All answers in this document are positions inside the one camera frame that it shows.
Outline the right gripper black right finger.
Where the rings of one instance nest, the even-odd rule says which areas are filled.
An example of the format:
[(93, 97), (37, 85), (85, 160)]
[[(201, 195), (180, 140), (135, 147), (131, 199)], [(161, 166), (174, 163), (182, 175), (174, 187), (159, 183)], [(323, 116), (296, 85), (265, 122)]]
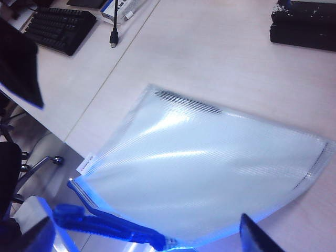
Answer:
[(284, 252), (284, 250), (245, 213), (243, 213), (240, 218), (239, 235), (242, 251)]

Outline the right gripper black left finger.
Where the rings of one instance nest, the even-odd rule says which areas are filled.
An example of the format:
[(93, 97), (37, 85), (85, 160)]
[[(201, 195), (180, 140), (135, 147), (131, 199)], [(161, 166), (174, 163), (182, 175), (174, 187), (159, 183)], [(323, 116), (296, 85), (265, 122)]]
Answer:
[(56, 232), (49, 217), (45, 217), (25, 233), (13, 219), (1, 221), (1, 251), (51, 251)]

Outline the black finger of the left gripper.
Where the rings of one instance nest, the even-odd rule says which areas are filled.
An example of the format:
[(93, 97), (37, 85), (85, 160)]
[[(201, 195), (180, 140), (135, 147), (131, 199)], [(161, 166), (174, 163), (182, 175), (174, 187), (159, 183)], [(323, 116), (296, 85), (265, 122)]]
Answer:
[(42, 108), (37, 74), (37, 45), (1, 20), (1, 84), (30, 104)]

